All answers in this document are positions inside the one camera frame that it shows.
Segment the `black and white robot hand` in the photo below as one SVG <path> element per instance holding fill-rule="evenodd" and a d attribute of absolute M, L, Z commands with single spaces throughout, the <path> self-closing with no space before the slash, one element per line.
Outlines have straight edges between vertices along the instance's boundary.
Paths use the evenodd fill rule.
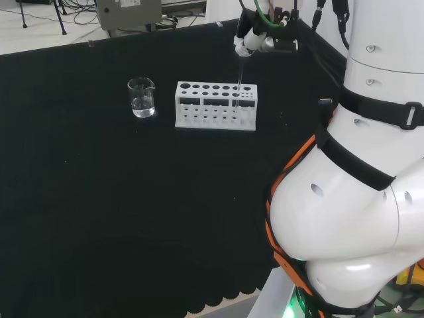
<path fill-rule="evenodd" d="M 267 30 L 268 25 L 256 11 L 242 10 L 233 40 L 235 53 L 241 58 L 250 57 L 260 49 L 266 38 Z"/>

